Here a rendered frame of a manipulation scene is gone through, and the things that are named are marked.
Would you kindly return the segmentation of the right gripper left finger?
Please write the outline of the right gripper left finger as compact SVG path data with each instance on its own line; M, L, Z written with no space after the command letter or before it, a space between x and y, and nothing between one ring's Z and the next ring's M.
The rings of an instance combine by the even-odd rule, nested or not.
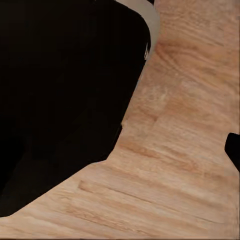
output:
M25 150L25 143L21 133L0 138L0 192Z

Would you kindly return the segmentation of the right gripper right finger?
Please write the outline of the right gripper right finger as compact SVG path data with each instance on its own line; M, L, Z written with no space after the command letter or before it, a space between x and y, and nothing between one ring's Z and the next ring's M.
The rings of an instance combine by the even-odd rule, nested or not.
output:
M226 139L225 152L240 172L240 135L229 133Z

